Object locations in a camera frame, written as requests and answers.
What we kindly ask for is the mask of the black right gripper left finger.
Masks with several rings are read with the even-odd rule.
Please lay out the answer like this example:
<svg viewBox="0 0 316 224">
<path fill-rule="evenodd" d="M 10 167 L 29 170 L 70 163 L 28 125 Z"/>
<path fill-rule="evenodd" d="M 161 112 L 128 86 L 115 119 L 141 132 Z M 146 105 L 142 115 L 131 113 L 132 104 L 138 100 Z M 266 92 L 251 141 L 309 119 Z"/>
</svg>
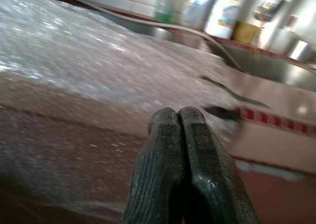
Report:
<svg viewBox="0 0 316 224">
<path fill-rule="evenodd" d="M 186 147 L 178 113 L 156 111 L 148 123 L 148 138 L 135 160 L 122 222 L 180 224 L 187 186 Z"/>
</svg>

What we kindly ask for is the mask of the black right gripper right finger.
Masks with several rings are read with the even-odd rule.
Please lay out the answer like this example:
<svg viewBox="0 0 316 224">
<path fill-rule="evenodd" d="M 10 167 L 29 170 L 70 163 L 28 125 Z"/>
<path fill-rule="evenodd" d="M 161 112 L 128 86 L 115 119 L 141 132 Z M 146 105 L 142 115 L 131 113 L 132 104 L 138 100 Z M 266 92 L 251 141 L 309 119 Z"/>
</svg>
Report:
<svg viewBox="0 0 316 224">
<path fill-rule="evenodd" d="M 187 224 L 257 224 L 259 219 L 233 159 L 201 111 L 178 111 L 185 135 L 190 198 Z"/>
</svg>

